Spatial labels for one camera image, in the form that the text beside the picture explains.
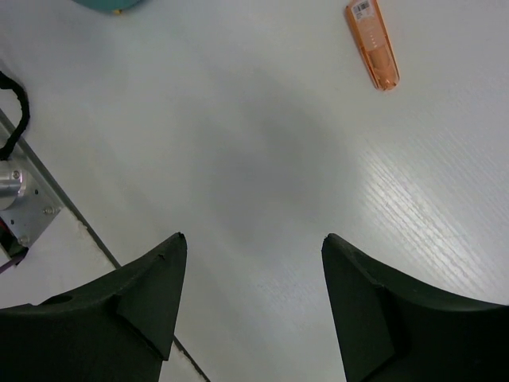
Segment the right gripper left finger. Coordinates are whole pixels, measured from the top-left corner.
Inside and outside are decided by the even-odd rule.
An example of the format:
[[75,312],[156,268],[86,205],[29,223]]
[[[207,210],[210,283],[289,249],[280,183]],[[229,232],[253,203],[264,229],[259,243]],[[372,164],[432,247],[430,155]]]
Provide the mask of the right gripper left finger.
[[157,381],[185,279],[177,232],[135,261],[39,305],[1,311],[3,381]]

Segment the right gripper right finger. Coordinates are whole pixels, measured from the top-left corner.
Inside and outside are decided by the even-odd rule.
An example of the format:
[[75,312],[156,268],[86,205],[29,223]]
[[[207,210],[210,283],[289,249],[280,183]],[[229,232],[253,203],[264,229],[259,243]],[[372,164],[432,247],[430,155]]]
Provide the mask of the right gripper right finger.
[[336,234],[321,249],[348,381],[506,381],[508,308],[439,289]]

